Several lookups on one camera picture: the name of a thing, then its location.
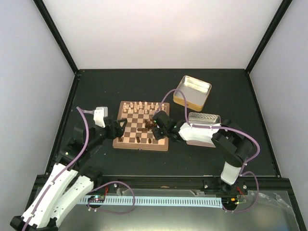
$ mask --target chessboard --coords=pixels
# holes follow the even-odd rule
[[[167,151],[168,138],[156,140],[147,124],[159,107],[157,102],[122,101],[117,119],[127,119],[124,135],[114,139],[114,148]],[[161,110],[169,115],[169,103],[162,104]]]

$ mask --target white bracket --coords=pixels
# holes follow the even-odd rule
[[[180,128],[179,134],[185,141],[200,141],[213,144],[211,139],[213,134],[218,132],[218,130],[219,129],[195,128],[184,123]]]
[[[78,177],[75,184],[61,197],[51,213],[51,218],[57,218],[57,227],[61,225],[74,206],[93,189],[93,186],[93,181],[88,177]]]
[[[65,166],[62,164],[56,164],[53,166],[51,175],[49,176],[44,187],[42,188],[32,205],[23,213],[22,216],[24,218],[24,222],[26,222],[29,217],[32,217],[29,225],[32,226],[33,224],[36,224],[37,228],[43,228],[47,226],[51,217],[51,210],[54,208],[54,205],[62,196],[69,182],[71,182],[71,180],[77,175],[77,171],[66,170],[59,176],[55,183],[52,183],[54,177],[58,175],[64,168]],[[48,186],[50,186],[49,190],[47,191],[39,206],[37,207],[35,215],[33,215],[33,208],[38,203],[39,198],[46,191]]]

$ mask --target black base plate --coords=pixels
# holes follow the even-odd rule
[[[279,175],[249,76],[243,69],[81,70],[79,74],[61,147],[70,139],[74,126],[82,121],[77,106],[86,110],[107,106],[109,117],[116,119],[121,101],[160,102],[169,90],[178,86],[184,75],[189,75],[212,84],[203,113],[220,115],[222,120],[232,119],[259,142],[261,154],[246,170],[257,176]],[[174,103],[172,95],[167,102],[170,117],[183,119],[184,107]],[[104,175],[219,176],[224,159],[215,148],[184,142],[170,142],[169,151],[157,152],[114,149],[112,140],[107,140],[89,163]]]

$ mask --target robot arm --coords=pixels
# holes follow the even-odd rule
[[[91,167],[84,165],[90,159],[90,152],[93,148],[102,145],[105,139],[115,139],[124,134],[126,119],[112,121],[105,118],[107,108],[99,108],[94,111],[92,127],[89,128],[89,142],[83,155],[67,170],[65,170],[56,180],[57,176],[82,149],[85,142],[84,126],[76,126],[74,135],[68,144],[59,151],[56,164],[53,167],[43,189],[33,202],[33,204],[23,213],[16,216],[11,221],[11,226],[18,231],[23,230],[24,225],[29,221],[26,230],[28,231],[56,231],[63,219],[71,211],[81,198],[88,194],[94,187],[102,183],[102,173]],[[68,184],[78,177],[75,184],[64,193]]]
[[[160,111],[153,116],[156,128],[153,134],[157,140],[168,137],[173,141],[201,141],[213,144],[219,152],[224,155],[225,165],[220,175],[221,179],[233,185],[241,171],[244,160],[253,149],[253,144],[246,137],[236,132],[224,129],[204,129],[196,128],[187,124],[184,120],[174,121],[164,111]],[[221,124],[213,127],[229,127],[241,130],[231,120],[225,120]]]

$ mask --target wire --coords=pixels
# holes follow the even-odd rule
[[[106,195],[107,195],[108,190],[109,190],[109,188],[108,188],[108,186],[106,186],[106,187],[105,187],[105,195],[104,195],[104,196],[106,196]]]
[[[256,151],[256,153],[255,153],[252,157],[250,157],[250,158],[248,158],[248,159],[246,159],[246,160],[244,161],[244,163],[243,163],[243,165],[242,165],[242,168],[241,168],[241,170],[240,170],[240,173],[239,173],[239,174],[241,175],[241,173],[243,172],[243,170],[244,170],[245,166],[247,165],[247,163],[248,163],[249,161],[255,159],[255,158],[259,155],[259,153],[260,153],[260,145],[258,144],[258,142],[257,142],[252,136],[248,135],[247,133],[242,132],[242,131],[237,130],[237,129],[234,129],[234,128],[228,128],[228,127],[222,127],[222,126],[208,126],[208,125],[195,125],[195,124],[190,124],[190,122],[188,121],[188,117],[187,117],[187,100],[186,100],[186,98],[185,98],[184,93],[183,93],[181,90],[179,90],[179,89],[170,90],[170,91],[164,96],[164,98],[163,98],[163,100],[161,101],[161,103],[160,103],[158,109],[155,111],[155,114],[159,111],[159,109],[161,108],[161,106],[162,106],[163,102],[165,101],[165,99],[167,98],[167,96],[168,96],[170,93],[174,92],[174,91],[179,92],[179,93],[182,95],[183,99],[184,99],[184,105],[185,105],[185,120],[186,120],[186,123],[187,123],[188,125],[190,125],[190,126],[192,126],[192,127],[194,127],[194,128],[224,129],[224,130],[228,130],[228,131],[234,131],[234,132],[236,132],[236,133],[238,133],[238,134],[240,134],[240,135],[242,135],[242,136],[245,136],[245,137],[248,138],[252,143],[254,143],[254,145],[257,147],[257,151]]]
[[[85,140],[85,143],[82,147],[82,149],[80,150],[79,154],[75,157],[75,159],[73,159],[64,169],[62,169],[62,171],[59,172],[58,175],[56,175],[54,177],[54,179],[51,181],[52,183],[55,183],[55,181],[59,178],[59,176],[61,176],[61,174],[63,172],[65,172],[66,170],[68,170],[80,157],[81,155],[84,153],[84,151],[86,150],[87,146],[88,146],[88,142],[89,142],[89,126],[88,126],[88,123],[87,123],[87,119],[85,117],[85,115],[83,114],[83,110],[80,109],[79,107],[77,107],[77,110],[79,111],[82,119],[83,119],[83,122],[85,124],[85,128],[86,128],[86,140]],[[40,198],[38,199],[38,202],[36,203],[36,205],[34,206],[31,214],[34,215],[34,213],[36,212],[39,204],[41,203],[41,201],[43,200],[44,196],[46,195],[46,193],[48,192],[48,190],[50,189],[51,185],[48,185],[46,190],[42,193],[42,195],[40,196]],[[28,224],[30,223],[32,217],[29,217],[28,220],[26,221],[22,231],[26,231],[26,228],[28,226]]]
[[[131,211],[134,209],[135,202],[136,202],[134,191],[133,191],[127,184],[125,184],[124,182],[117,181],[117,180],[111,181],[111,182],[108,182],[108,183],[106,183],[106,184],[101,185],[100,187],[97,187],[96,189],[93,189],[93,190],[91,191],[91,193],[94,192],[94,191],[96,191],[96,190],[99,190],[99,189],[101,189],[101,188],[103,188],[103,187],[105,187],[105,186],[107,186],[107,185],[109,185],[109,184],[114,184],[114,183],[123,184],[125,187],[127,187],[127,188],[131,191],[131,194],[132,194],[132,196],[133,196],[133,204],[132,204],[132,206],[130,207],[130,209],[127,210],[127,211],[125,211],[125,212],[115,212],[115,211],[110,211],[110,210],[105,210],[105,209],[99,209],[99,208],[94,209],[94,208],[91,208],[91,207],[90,207],[90,203],[91,203],[92,201],[89,201],[89,202],[88,202],[88,208],[89,208],[89,210],[94,209],[95,211],[106,212],[106,213],[112,213],[112,214],[117,214],[117,215],[123,215],[123,214],[127,214],[127,213],[131,212]]]
[[[257,195],[256,195],[255,201],[254,201],[254,202],[252,203],[252,205],[250,205],[248,208],[243,209],[243,210],[240,210],[240,211],[236,211],[236,210],[227,210],[227,209],[225,208],[225,206],[222,206],[223,210],[225,210],[226,212],[230,212],[230,213],[242,213],[242,212],[247,212],[247,211],[251,210],[251,209],[253,208],[253,206],[255,206],[255,204],[258,202],[258,199],[259,199],[259,182],[258,182],[258,179],[257,179],[257,177],[255,176],[255,174],[254,174],[253,172],[251,172],[251,171],[247,171],[247,172],[243,173],[242,176],[245,176],[245,175],[247,175],[247,174],[253,175],[253,177],[254,177],[255,180],[256,180]]]
[[[237,191],[240,192],[241,195],[243,195],[245,197],[245,199],[247,199],[247,196],[241,191],[241,189],[239,187],[236,187]]]

